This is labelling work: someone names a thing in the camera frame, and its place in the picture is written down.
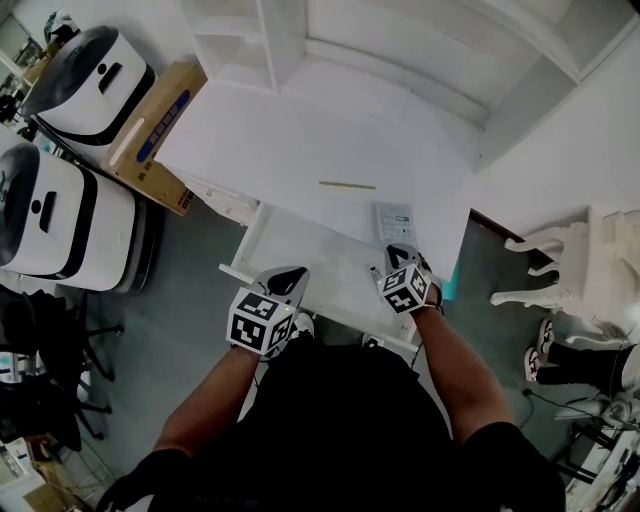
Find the blue label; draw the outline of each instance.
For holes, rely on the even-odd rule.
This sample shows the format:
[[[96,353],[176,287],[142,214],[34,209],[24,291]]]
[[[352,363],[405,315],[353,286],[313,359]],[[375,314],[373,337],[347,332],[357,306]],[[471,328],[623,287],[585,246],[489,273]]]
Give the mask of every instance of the blue label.
[[[171,126],[171,123],[175,120],[176,117],[180,114],[180,111],[185,107],[187,103],[189,103],[189,99],[191,98],[191,92],[187,89],[184,91],[178,99],[175,101],[173,105],[167,110],[167,113],[162,117],[162,120],[156,125],[156,127],[149,135],[149,138],[144,142],[140,151],[138,151],[138,156],[136,160],[138,163],[144,162],[153,148],[156,146],[162,134]]]

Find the teal object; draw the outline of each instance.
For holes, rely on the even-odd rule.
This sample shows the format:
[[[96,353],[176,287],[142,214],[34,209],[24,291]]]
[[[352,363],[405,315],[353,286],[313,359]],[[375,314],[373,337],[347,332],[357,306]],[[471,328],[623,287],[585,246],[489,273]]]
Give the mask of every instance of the teal object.
[[[453,269],[453,276],[451,281],[442,281],[442,299],[443,300],[455,300],[456,291],[458,290],[458,270],[460,268],[460,260],[456,262],[456,268]]]

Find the black stripe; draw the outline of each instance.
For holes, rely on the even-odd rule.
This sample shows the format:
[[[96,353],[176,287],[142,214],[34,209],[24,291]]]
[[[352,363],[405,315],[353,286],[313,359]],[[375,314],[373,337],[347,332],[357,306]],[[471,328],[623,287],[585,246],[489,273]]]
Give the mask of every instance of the black stripe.
[[[84,255],[87,251],[87,242],[89,241],[89,232],[91,231],[91,222],[93,221],[93,212],[96,209],[96,199],[98,198],[98,180],[91,171],[79,168],[84,178],[84,190],[82,192],[82,200],[80,201],[80,211],[78,212],[78,220],[76,222],[76,230],[73,233],[73,241],[71,242],[71,250],[69,258],[62,270],[55,274],[46,276],[32,275],[39,279],[49,279],[50,281],[59,281],[60,279],[68,279],[74,276],[80,270]]]
[[[62,130],[58,130],[54,126],[51,126],[44,119],[42,119],[39,114],[36,114],[38,116],[38,122],[42,123],[47,130],[53,131],[56,135],[58,135],[58,137],[64,137],[65,139],[79,142],[80,144],[85,144],[87,146],[105,146],[107,144],[111,144],[113,142],[113,139],[116,138],[116,135],[118,135],[118,132],[120,131],[120,128],[122,128],[122,125],[124,125],[125,121],[129,119],[129,116],[133,112],[133,109],[138,106],[140,100],[142,100],[144,95],[147,94],[147,91],[151,89],[151,86],[153,85],[155,80],[156,75],[153,72],[153,69],[151,69],[151,66],[147,64],[144,75],[142,75],[142,79],[140,80],[140,82],[138,82],[138,85],[136,85],[136,88],[131,93],[131,96],[129,96],[129,99],[127,99],[125,104],[120,109],[120,112],[118,112],[118,115],[113,119],[111,124],[107,126],[107,128],[105,128],[100,133],[96,133],[95,135],[79,135],[77,133],[63,132]]]

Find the black pants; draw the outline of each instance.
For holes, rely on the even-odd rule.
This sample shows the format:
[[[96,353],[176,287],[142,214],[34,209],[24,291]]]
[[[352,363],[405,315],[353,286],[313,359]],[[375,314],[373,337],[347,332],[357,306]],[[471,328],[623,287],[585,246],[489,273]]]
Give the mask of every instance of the black pants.
[[[558,366],[540,368],[537,380],[540,384],[590,384],[614,396],[622,391],[622,369],[632,348],[575,350],[553,343],[548,361]]]

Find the person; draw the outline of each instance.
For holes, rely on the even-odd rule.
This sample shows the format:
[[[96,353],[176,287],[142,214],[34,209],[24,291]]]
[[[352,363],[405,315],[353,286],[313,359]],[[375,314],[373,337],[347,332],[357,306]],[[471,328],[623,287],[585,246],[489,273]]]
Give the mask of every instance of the person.
[[[538,341],[524,356],[526,379],[545,385],[590,384],[612,398],[640,389],[640,345],[612,350],[576,350],[555,341],[551,320],[543,320]]]
[[[559,474],[514,425],[434,288],[412,314],[451,435],[400,356],[324,345],[300,314],[241,421],[260,357],[235,346],[97,510],[564,511]]]

